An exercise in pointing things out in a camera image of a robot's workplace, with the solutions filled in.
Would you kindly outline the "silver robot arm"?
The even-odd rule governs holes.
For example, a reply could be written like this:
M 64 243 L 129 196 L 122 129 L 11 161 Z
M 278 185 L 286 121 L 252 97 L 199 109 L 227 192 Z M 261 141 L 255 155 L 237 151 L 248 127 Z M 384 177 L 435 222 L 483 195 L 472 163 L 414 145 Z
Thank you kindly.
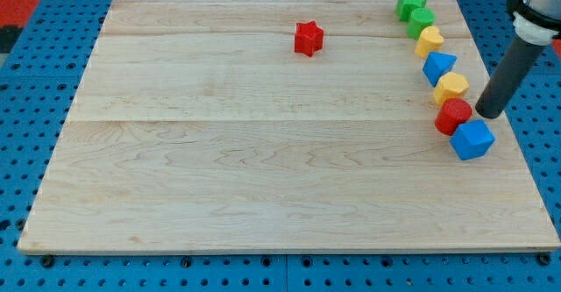
M 547 46 L 560 39 L 560 0 L 508 0 L 507 12 L 526 42 Z

